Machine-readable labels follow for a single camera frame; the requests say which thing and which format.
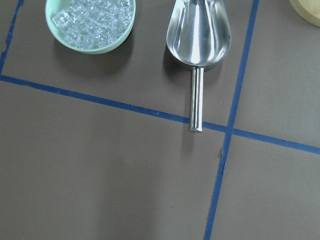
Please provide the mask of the metal ice scoop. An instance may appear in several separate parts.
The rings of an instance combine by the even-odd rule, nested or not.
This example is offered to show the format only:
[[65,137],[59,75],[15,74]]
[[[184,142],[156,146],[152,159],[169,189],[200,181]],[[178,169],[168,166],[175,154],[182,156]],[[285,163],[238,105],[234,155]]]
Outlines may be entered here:
[[231,47],[231,28],[222,0],[177,0],[166,33],[170,54],[191,71],[189,130],[203,130],[204,73]]

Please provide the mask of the green bowl of ice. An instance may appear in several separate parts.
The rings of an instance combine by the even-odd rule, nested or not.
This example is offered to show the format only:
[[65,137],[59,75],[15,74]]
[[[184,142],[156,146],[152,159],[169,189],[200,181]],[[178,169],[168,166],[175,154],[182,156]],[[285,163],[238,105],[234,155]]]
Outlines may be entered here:
[[48,0],[45,19],[64,46],[84,54],[104,54],[119,47],[134,25],[134,0]]

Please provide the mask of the wooden mug tree stand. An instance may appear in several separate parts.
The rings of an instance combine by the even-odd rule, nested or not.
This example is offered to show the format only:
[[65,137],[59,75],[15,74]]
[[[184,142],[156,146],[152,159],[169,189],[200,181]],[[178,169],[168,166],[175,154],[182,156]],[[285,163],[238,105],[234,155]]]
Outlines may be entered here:
[[320,0],[289,0],[289,3],[302,19],[320,26]]

